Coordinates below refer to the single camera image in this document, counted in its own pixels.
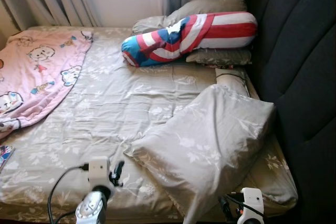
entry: bed frame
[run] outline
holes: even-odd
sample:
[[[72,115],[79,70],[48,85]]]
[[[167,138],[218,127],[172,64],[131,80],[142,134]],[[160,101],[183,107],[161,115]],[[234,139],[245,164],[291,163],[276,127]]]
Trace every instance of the bed frame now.
[[[275,103],[275,131],[299,193],[292,223],[334,223],[336,0],[245,0],[258,20],[249,75]]]

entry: black cable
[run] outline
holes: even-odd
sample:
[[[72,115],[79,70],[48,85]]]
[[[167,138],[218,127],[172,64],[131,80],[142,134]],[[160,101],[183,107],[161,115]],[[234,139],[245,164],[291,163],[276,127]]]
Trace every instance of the black cable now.
[[[229,200],[231,200],[231,201],[237,203],[238,205],[241,205],[241,206],[243,206],[243,207],[246,207],[247,209],[249,209],[249,210],[255,212],[256,214],[262,216],[263,218],[267,219],[267,217],[266,217],[264,214],[262,214],[261,212],[259,212],[258,210],[256,210],[256,209],[254,209],[254,208],[252,208],[252,207],[250,207],[250,206],[248,206],[248,205],[246,205],[246,204],[244,204],[244,203],[242,203],[242,202],[236,200],[235,198],[233,198],[233,197],[231,197],[231,196],[229,196],[229,195],[227,195],[227,194],[225,195],[225,197],[227,197]]]
[[[54,190],[56,188],[56,186],[58,185],[58,183],[60,182],[60,180],[70,171],[72,170],[76,170],[76,169],[82,169],[82,170],[87,170],[88,169],[88,164],[84,164],[82,166],[74,166],[74,167],[71,167],[69,169],[67,169],[60,177],[59,179],[56,181],[56,183],[54,184],[54,187],[52,188],[50,194],[49,194],[49,197],[48,197],[48,216],[49,216],[49,221],[50,221],[50,224],[55,224],[54,223],[54,219],[53,219],[53,214],[51,212],[51,198],[54,194]]]
[[[73,215],[73,214],[75,214],[75,213],[76,213],[76,210],[71,211],[71,212],[67,212],[67,213],[61,215],[61,216],[55,221],[55,224],[57,224],[57,223],[58,223],[61,219],[63,219],[65,216]]]

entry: wrinkled sheet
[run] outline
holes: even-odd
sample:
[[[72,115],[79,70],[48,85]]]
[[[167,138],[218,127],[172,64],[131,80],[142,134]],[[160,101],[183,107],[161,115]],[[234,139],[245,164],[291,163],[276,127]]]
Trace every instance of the wrinkled sheet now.
[[[0,138],[49,114],[80,74],[91,32],[23,31],[0,51]]]
[[[125,166],[120,180],[124,187],[117,188],[108,203],[107,223],[182,222],[183,218],[166,193],[155,186],[140,166],[123,156],[122,144],[141,138],[153,126],[176,115],[216,82],[215,70],[185,62],[131,67],[123,62],[120,52],[120,45],[129,36],[130,29],[80,29],[93,32],[93,43],[76,85],[44,120],[14,131],[4,139],[4,144],[13,145],[16,151],[0,174],[0,219],[47,223],[47,197],[65,168],[87,162],[94,155],[108,155],[112,165],[124,159]],[[257,98],[251,83],[247,84],[251,97]],[[266,157],[271,154],[286,164],[283,156],[271,150],[270,147],[265,150]],[[274,165],[270,170],[264,156],[258,160],[260,170],[286,174],[290,181],[287,166],[275,168]],[[293,187],[293,184],[271,191],[273,180],[260,177],[256,180],[250,175],[248,178],[239,187],[246,183],[259,186],[262,191],[265,189],[264,203],[273,214],[295,205],[295,195],[285,187]],[[69,173],[53,197],[55,217],[73,210],[88,190],[86,173]],[[224,221],[225,217],[216,206],[202,220]],[[74,221],[70,218],[64,223]]]

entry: bed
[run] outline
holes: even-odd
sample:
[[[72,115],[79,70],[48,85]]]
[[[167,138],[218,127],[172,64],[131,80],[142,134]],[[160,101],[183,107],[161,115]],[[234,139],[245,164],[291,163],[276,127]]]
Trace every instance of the bed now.
[[[4,142],[16,150],[0,177],[1,218],[47,222],[47,196],[62,171],[92,156],[106,155],[112,164],[125,160],[121,177],[124,186],[117,188],[109,202],[108,221],[181,222],[183,218],[166,193],[149,179],[145,169],[134,165],[122,152],[126,143],[164,124],[216,83],[215,70],[183,60],[135,68],[120,55],[120,45],[130,29],[81,29],[93,32],[93,44],[73,89],[44,120],[11,133]],[[258,99],[250,80],[247,88],[250,96]],[[236,189],[264,190],[265,212],[276,216],[296,204],[297,192],[275,136],[268,138],[254,171]],[[74,209],[88,192],[86,176],[73,172],[59,184],[52,202],[56,216]],[[225,216],[217,205],[203,220],[223,221]]]
[[[253,172],[236,190],[248,186],[268,191],[263,194],[267,215],[293,209],[281,221],[331,220],[335,208],[334,197],[330,197],[335,195],[335,0],[246,2],[259,23],[254,64],[247,69],[257,92],[250,81],[248,90],[255,99],[258,93],[262,100],[274,102],[278,113],[275,134],[268,135]],[[94,43],[72,91],[44,120],[5,140],[17,150],[0,175],[2,219],[47,222],[47,194],[66,167],[97,154],[106,154],[116,163],[122,157],[123,144],[164,124],[216,82],[214,69],[186,64],[182,59],[155,67],[127,66],[120,45],[129,29],[89,30]],[[117,189],[109,203],[108,221],[181,222],[173,202],[146,171],[123,159],[124,187]],[[267,176],[256,177],[258,171],[278,177],[272,181],[265,179]],[[88,191],[85,179],[85,174],[73,172],[59,184],[53,201],[55,215],[73,209],[82,199]],[[225,218],[216,206],[201,220]]]

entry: captain america pillow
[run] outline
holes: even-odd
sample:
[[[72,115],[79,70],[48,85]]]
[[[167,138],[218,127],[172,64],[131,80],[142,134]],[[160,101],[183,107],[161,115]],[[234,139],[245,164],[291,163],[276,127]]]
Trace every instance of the captain america pillow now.
[[[255,37],[257,21],[247,12],[191,15],[171,27],[127,38],[121,45],[129,64],[169,62],[197,48],[240,48]]]

